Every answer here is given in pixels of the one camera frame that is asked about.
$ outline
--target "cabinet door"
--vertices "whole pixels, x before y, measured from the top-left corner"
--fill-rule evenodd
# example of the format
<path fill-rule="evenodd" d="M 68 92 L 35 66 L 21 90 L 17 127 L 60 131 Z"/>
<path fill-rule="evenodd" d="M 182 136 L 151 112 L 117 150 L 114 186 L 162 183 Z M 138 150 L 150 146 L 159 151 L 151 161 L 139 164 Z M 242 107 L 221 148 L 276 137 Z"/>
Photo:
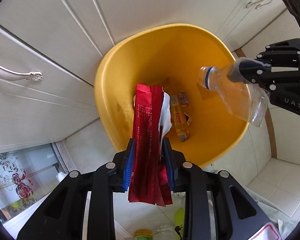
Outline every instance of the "cabinet door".
<path fill-rule="evenodd" d="M 282 0 L 265 0 L 246 8 L 247 4 L 253 1 L 258 0 L 245 0 L 223 31 L 218 33 L 218 37 L 231 51 L 246 44 L 286 8 Z M 270 4 L 257 8 L 259 4 L 270 1 Z"/>
<path fill-rule="evenodd" d="M 0 25 L 93 83 L 98 64 L 119 41 L 171 23 L 213 33 L 240 0 L 2 0 Z"/>
<path fill-rule="evenodd" d="M 0 78 L 0 153 L 62 140 L 98 118 L 93 87 L 0 29 L 0 65 L 43 79 Z"/>
<path fill-rule="evenodd" d="M 265 51 L 265 46 L 280 41 L 300 38 L 300 27 L 289 11 L 285 11 L 273 23 L 242 47 L 247 57 L 256 56 Z"/>

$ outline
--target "white tile floor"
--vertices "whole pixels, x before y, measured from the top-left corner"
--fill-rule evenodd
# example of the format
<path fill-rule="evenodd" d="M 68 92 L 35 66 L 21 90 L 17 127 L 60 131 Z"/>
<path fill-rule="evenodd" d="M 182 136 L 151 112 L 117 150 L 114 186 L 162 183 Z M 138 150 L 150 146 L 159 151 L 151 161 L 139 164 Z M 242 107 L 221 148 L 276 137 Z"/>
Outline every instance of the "white tile floor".
<path fill-rule="evenodd" d="M 300 165 L 271 159 L 248 188 L 300 220 Z"/>
<path fill-rule="evenodd" d="M 81 173 L 111 161 L 114 149 L 100 120 L 66 140 L 70 155 Z M 260 128 L 249 126 L 236 147 L 206 170 L 228 170 L 240 183 L 248 185 L 271 158 L 270 141 L 265 120 Z M 130 234 L 140 228 L 153 230 L 164 223 L 174 223 L 181 199 L 173 195 L 173 205 L 158 207 L 146 203 L 129 203 L 128 193 L 114 194 L 114 219 Z"/>
<path fill-rule="evenodd" d="M 271 159 L 271 148 L 266 121 L 261 127 L 249 125 L 242 140 L 220 159 L 203 169 L 227 170 L 242 185 L 247 186 Z"/>

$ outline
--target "white wall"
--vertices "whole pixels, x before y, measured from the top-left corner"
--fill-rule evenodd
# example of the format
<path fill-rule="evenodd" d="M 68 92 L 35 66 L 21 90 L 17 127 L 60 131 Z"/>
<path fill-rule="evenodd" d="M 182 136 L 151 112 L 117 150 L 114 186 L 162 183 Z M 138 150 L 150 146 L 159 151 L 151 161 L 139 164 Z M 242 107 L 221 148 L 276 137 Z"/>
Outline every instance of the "white wall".
<path fill-rule="evenodd" d="M 95 171 L 112 161 L 115 154 L 100 120 L 66 139 L 66 147 L 81 173 Z"/>
<path fill-rule="evenodd" d="M 300 38 L 300 28 L 296 19 L 286 11 L 242 50 L 247 57 L 256 58 L 257 54 L 265 51 L 266 45 L 294 38 Z M 270 105 L 269 108 L 278 159 L 300 164 L 300 116 L 276 106 Z"/>

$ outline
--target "wall tile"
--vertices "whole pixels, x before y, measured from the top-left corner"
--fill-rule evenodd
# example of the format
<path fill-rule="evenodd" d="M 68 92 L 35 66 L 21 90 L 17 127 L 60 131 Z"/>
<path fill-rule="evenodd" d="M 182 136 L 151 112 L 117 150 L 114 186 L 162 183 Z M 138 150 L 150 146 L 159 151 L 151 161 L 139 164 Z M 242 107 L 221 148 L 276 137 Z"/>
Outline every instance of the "wall tile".
<path fill-rule="evenodd" d="M 278 159 L 300 164 L 300 116 L 282 108 L 270 109 Z"/>
<path fill-rule="evenodd" d="M 256 155 L 258 172 L 260 172 L 271 159 L 271 147 L 266 120 L 263 119 L 261 127 L 250 124 L 249 132 Z"/>
<path fill-rule="evenodd" d="M 257 163 L 249 131 L 245 133 L 236 147 L 213 162 L 209 167 L 215 170 L 227 170 L 242 185 L 248 185 L 257 175 Z"/>

